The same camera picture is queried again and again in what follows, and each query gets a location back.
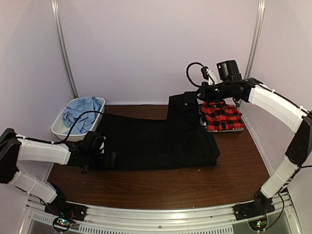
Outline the black long sleeve shirt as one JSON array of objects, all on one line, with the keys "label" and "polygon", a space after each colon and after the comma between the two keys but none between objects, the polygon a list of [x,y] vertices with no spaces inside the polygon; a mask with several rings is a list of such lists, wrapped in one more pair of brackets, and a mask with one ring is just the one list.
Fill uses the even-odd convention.
[{"label": "black long sleeve shirt", "polygon": [[118,171],[215,166],[220,155],[200,124],[195,92],[170,96],[165,120],[104,113],[97,132],[106,138],[104,151],[116,152]]}]

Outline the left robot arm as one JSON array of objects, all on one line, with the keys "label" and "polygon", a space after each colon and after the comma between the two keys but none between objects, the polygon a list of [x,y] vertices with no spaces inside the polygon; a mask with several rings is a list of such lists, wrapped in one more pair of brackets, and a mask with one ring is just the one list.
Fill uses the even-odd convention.
[{"label": "left robot arm", "polygon": [[52,142],[18,135],[14,129],[7,128],[0,136],[0,182],[40,198],[51,204],[59,216],[66,216],[70,205],[61,199],[56,187],[18,168],[18,162],[51,162],[91,170],[114,169],[117,155],[115,152],[106,153],[104,146],[105,137],[92,131],[77,142]]}]

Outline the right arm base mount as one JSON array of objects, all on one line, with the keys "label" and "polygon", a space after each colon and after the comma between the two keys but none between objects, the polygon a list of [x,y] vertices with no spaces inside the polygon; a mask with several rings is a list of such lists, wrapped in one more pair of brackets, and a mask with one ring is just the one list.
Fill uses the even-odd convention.
[{"label": "right arm base mount", "polygon": [[254,194],[253,201],[237,203],[232,209],[236,221],[262,216],[275,211],[272,197],[267,198],[260,190]]}]

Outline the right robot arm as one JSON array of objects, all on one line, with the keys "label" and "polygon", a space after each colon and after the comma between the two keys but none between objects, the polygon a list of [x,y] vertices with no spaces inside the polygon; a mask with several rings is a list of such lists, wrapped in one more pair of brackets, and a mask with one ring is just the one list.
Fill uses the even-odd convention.
[{"label": "right robot arm", "polygon": [[198,99],[210,102],[232,98],[243,101],[262,110],[262,117],[268,117],[270,123],[263,134],[274,142],[283,133],[289,141],[280,164],[268,180],[255,193],[250,211],[254,215],[262,214],[269,206],[269,199],[283,190],[302,169],[312,153],[312,113],[306,108],[269,88],[255,78],[242,78],[235,60],[217,64],[220,81],[208,66],[199,64],[204,82],[197,85]]}]

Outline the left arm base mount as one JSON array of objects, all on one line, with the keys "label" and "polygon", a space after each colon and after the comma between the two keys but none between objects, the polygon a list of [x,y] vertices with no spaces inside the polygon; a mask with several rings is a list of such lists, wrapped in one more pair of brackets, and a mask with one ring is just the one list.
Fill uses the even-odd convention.
[{"label": "left arm base mount", "polygon": [[56,190],[57,196],[51,203],[41,201],[41,204],[45,206],[44,211],[62,218],[84,221],[86,206],[68,202],[60,188],[55,184],[52,184],[52,186]]}]

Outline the red black plaid shirt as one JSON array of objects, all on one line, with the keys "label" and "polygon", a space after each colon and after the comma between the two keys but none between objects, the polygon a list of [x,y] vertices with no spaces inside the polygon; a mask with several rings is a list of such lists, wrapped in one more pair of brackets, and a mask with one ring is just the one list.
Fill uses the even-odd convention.
[{"label": "red black plaid shirt", "polygon": [[238,123],[240,120],[242,120],[242,114],[240,111],[235,106],[228,105],[224,100],[203,102],[199,105],[199,110],[201,117],[204,117],[208,121],[218,120],[229,123]]}]

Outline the white plastic basin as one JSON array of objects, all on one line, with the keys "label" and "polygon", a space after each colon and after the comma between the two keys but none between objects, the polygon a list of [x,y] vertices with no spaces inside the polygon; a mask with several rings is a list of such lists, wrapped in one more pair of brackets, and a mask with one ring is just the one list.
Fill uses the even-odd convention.
[{"label": "white plastic basin", "polygon": [[[102,101],[102,107],[101,107],[101,109],[99,111],[104,113],[105,99],[100,98],[100,97],[96,97],[96,98],[98,98],[99,100]],[[51,128],[52,133],[55,134],[59,139],[65,139],[67,137],[68,132],[69,132],[69,129],[65,127],[65,125],[63,123],[63,120],[62,120],[62,114],[63,114],[63,111],[65,110],[65,107],[59,113],[57,119],[55,120],[55,122],[54,122],[54,124],[52,125],[52,128]],[[101,121],[101,118],[102,118],[102,115],[98,114],[94,124],[92,125],[92,127],[91,127],[91,129],[89,131],[93,131],[94,132],[96,130],[96,128],[98,127],[98,125],[99,125],[99,123]],[[83,140],[83,138],[86,136],[86,133],[80,134],[80,135],[72,135],[72,134],[70,134],[69,137],[67,138],[67,140],[70,141],[70,142],[77,142],[79,140]]]}]

